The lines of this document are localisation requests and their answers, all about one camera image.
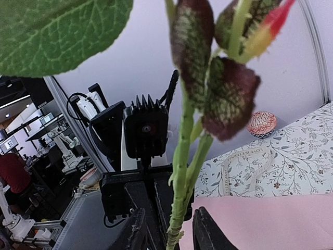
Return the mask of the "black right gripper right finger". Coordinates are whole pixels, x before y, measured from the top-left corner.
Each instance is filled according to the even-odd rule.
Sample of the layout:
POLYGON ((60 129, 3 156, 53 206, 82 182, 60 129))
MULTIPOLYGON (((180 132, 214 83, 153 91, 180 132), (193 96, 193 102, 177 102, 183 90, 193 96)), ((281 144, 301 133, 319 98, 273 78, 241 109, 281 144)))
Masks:
POLYGON ((195 250, 238 250, 204 207, 195 210, 192 229, 195 250))

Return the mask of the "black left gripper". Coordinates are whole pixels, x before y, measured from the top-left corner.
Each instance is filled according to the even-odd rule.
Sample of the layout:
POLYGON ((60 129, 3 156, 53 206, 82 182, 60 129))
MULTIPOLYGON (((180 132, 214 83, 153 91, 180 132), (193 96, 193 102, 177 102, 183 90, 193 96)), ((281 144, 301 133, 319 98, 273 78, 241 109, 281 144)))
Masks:
POLYGON ((105 222, 131 216, 143 208, 147 222, 147 249, 166 249, 172 214, 173 189, 168 185, 172 166, 139 167, 136 170, 104 173, 99 185, 105 222))

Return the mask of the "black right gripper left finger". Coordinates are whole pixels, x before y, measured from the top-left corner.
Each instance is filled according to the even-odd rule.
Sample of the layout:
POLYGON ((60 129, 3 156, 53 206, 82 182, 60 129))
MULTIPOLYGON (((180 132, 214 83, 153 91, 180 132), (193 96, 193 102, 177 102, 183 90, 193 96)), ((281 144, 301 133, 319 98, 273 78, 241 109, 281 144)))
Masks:
POLYGON ((146 250, 148 247, 146 213, 143 208, 134 210, 117 238, 107 250, 146 250))

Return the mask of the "cream printed ribbon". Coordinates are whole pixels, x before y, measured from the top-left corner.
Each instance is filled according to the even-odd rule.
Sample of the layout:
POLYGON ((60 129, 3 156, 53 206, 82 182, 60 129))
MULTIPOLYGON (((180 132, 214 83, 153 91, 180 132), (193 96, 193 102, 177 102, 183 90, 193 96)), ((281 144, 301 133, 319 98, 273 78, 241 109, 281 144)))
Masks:
POLYGON ((229 155, 220 170, 219 196, 262 197, 261 177, 273 163, 268 147, 251 148, 229 155))

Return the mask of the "pink wrapping paper sheet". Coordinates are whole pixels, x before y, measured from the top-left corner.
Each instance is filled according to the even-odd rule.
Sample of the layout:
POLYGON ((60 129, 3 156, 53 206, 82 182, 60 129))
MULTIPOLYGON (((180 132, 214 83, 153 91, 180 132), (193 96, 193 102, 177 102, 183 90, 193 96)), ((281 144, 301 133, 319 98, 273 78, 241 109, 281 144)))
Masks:
POLYGON ((238 249, 332 249, 332 194, 197 197, 238 249))

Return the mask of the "dusty orange rose stem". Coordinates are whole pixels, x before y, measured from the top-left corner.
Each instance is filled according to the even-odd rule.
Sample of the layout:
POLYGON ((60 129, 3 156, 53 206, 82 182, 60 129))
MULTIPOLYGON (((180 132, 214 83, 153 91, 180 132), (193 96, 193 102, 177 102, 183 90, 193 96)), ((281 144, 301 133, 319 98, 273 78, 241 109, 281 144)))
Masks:
POLYGON ((171 56, 179 71, 182 116, 169 185, 167 249, 184 235, 187 207, 214 140, 249 122, 260 76, 247 64, 275 41, 294 1, 231 1, 215 17, 209 1, 166 1, 171 56))

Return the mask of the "white peony flower stem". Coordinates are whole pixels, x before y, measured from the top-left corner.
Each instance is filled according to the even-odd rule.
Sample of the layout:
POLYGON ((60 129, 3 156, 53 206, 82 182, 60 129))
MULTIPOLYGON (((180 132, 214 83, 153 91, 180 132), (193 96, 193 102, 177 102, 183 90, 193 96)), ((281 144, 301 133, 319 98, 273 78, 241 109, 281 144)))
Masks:
POLYGON ((107 50, 133 1, 1 1, 1 74, 45 77, 107 50))

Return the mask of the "background lab robot arm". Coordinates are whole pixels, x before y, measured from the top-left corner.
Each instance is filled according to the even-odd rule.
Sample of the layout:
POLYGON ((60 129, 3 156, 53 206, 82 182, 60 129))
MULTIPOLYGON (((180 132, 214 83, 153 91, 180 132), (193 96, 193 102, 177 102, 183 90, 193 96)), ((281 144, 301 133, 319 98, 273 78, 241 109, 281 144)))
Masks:
POLYGON ((54 128, 47 132, 49 138, 51 138, 62 152, 62 159, 65 167, 62 172, 65 174, 75 171, 79 163, 83 160, 83 156, 76 157, 72 151, 75 147, 75 141, 65 135, 59 128, 54 128))

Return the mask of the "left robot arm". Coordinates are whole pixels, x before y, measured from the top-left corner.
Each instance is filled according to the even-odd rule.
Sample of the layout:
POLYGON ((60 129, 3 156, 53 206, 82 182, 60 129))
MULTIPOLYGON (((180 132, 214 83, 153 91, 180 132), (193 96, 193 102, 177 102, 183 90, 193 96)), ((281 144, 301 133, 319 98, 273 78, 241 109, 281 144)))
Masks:
POLYGON ((152 160, 166 150, 169 109, 176 85, 177 80, 172 79, 160 99, 143 95, 126 107, 122 101, 109 106, 99 84, 94 84, 84 95, 92 115, 79 109, 80 93, 68 101, 114 169, 104 173, 99 182, 105 218, 114 222, 130 209, 142 208, 151 249, 179 248, 180 235, 170 233, 168 224, 173 199, 168 181, 173 166, 152 165, 152 160))

